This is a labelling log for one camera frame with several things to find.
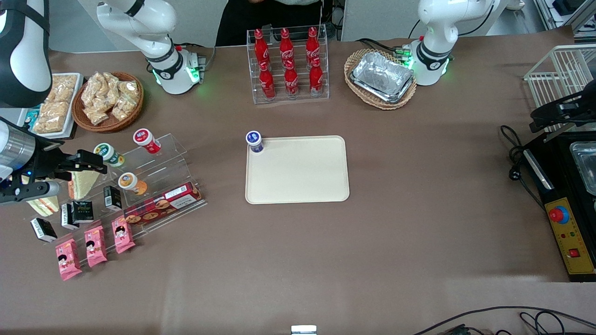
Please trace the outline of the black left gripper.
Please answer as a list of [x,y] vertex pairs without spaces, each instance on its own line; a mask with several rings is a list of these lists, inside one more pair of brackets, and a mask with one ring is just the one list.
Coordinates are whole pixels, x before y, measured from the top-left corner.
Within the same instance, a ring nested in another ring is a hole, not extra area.
[[570,120],[595,120],[596,119],[596,93],[583,91],[582,95],[573,99],[559,99],[549,102],[531,114],[532,122],[530,131],[537,133],[540,130]]

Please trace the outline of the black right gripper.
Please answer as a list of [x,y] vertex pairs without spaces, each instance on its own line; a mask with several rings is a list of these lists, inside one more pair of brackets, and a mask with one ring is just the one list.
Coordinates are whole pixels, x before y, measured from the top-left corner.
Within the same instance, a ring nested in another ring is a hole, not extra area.
[[72,180],[74,172],[107,173],[102,156],[87,150],[77,150],[76,154],[64,154],[60,147],[63,141],[36,141],[34,154],[26,164],[27,183],[37,180]]

